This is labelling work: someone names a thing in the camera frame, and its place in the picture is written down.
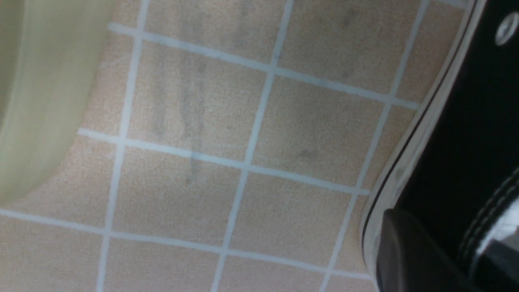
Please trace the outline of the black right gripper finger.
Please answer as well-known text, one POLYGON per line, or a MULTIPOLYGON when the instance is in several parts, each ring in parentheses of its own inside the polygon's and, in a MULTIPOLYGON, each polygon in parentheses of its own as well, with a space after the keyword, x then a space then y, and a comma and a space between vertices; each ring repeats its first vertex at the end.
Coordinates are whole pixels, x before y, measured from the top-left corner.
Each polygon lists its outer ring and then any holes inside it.
POLYGON ((414 216, 387 209, 376 259, 380 292, 478 292, 414 216))

